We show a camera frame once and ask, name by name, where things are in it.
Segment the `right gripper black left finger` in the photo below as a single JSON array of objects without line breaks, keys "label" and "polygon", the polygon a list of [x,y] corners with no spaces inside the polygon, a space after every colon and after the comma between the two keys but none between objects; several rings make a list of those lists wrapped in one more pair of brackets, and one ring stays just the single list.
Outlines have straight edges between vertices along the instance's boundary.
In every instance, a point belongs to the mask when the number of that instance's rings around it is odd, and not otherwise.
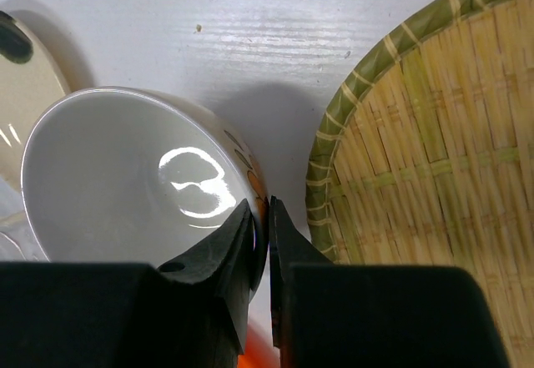
[{"label": "right gripper black left finger", "polygon": [[223,224],[158,272],[188,293],[189,353],[242,355],[250,297],[255,292],[255,227],[243,199]]}]

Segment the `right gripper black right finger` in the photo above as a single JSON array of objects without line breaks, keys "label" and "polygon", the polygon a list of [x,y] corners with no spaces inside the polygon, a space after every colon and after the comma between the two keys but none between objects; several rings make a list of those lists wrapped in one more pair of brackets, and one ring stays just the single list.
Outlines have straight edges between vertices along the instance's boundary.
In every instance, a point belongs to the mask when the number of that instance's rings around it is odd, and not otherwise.
[{"label": "right gripper black right finger", "polygon": [[295,227],[285,204],[271,196],[269,207],[270,311],[274,347],[282,349],[284,290],[292,263],[331,264]]}]

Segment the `beige floral ceramic bowl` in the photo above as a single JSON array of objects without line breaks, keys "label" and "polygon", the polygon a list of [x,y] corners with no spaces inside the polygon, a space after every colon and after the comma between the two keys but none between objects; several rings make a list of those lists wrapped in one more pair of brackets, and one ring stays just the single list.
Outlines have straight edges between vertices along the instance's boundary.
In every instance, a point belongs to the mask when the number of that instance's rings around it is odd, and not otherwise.
[{"label": "beige floral ceramic bowl", "polygon": [[132,88],[87,88],[52,105],[21,165],[30,228],[52,262],[160,266],[247,200],[251,285],[267,249],[267,191],[244,138],[212,111]]}]

